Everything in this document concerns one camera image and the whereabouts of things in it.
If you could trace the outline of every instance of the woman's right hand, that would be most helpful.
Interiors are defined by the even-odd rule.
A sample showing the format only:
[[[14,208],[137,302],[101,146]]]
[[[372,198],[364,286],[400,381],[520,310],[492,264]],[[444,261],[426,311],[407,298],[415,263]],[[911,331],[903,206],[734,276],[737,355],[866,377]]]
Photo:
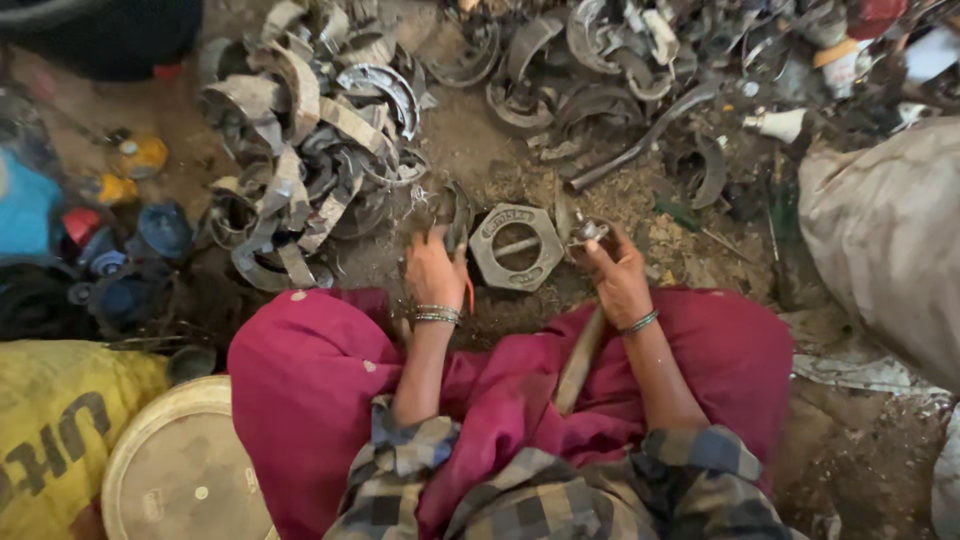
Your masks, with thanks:
[[[607,319],[619,330],[627,330],[654,310],[643,270],[643,255],[623,229],[611,227],[616,242],[616,260],[600,244],[588,240],[588,269],[600,295]]]

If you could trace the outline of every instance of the magenta cloth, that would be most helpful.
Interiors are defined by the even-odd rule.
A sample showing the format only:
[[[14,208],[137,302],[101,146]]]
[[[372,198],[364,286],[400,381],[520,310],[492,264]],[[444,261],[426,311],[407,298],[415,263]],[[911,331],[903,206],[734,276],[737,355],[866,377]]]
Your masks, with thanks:
[[[787,327],[730,291],[670,288],[652,296],[707,417],[765,463],[789,393]],[[284,292],[230,345],[233,423],[283,540],[320,538],[333,523],[350,463],[370,439],[370,401],[395,390],[403,355],[374,322],[385,321],[385,301],[378,289]],[[463,430],[420,497],[423,538],[442,536],[467,491],[523,447],[579,466],[619,458],[625,444],[642,440],[639,391],[612,332],[575,412],[564,418],[550,403],[591,310],[560,315],[541,333],[504,337],[489,353],[449,354],[441,411]]]

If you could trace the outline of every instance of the yellow plastic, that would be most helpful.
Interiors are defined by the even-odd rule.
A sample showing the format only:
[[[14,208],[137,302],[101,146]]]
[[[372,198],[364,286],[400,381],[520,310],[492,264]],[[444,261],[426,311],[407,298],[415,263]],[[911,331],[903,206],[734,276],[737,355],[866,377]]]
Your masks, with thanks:
[[[108,206],[132,203],[140,194],[136,182],[129,178],[120,178],[110,173],[100,176],[100,193],[97,201]]]
[[[0,343],[0,538],[97,537],[109,453],[167,389],[165,362],[89,341]]]
[[[160,172],[170,153],[159,137],[133,134],[110,153],[110,168],[121,178],[143,180]]]

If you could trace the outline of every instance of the plaid fabric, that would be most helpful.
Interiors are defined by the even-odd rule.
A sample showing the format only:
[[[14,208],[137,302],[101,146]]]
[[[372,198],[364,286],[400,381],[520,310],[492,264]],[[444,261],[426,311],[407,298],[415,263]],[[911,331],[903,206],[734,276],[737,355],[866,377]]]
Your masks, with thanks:
[[[372,437],[350,467],[340,517],[324,538],[418,538],[414,512],[460,426],[431,418],[403,430],[373,400]],[[760,464],[732,431],[654,430],[639,451],[580,470],[526,448],[460,501],[444,540],[530,538],[803,539],[750,482]]]

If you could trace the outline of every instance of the white sack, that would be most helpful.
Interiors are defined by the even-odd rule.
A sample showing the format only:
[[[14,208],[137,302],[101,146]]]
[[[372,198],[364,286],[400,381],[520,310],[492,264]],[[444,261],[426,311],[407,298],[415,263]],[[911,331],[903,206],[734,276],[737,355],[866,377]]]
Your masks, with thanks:
[[[960,393],[960,119],[850,154],[811,150],[800,188],[807,246],[851,319]]]

